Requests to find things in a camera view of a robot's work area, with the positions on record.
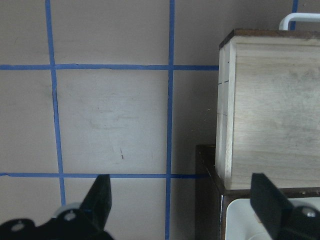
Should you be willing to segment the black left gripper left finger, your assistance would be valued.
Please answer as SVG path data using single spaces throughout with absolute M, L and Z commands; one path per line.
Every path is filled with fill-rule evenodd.
M 89 221 L 103 231 L 112 208 L 112 191 L 109 174 L 100 174 L 89 189 L 80 210 Z

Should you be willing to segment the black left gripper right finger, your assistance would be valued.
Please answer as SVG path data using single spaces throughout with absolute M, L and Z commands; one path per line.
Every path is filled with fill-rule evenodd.
M 272 239 L 278 238 L 293 212 L 293 204 L 264 173 L 251 176 L 250 205 Z

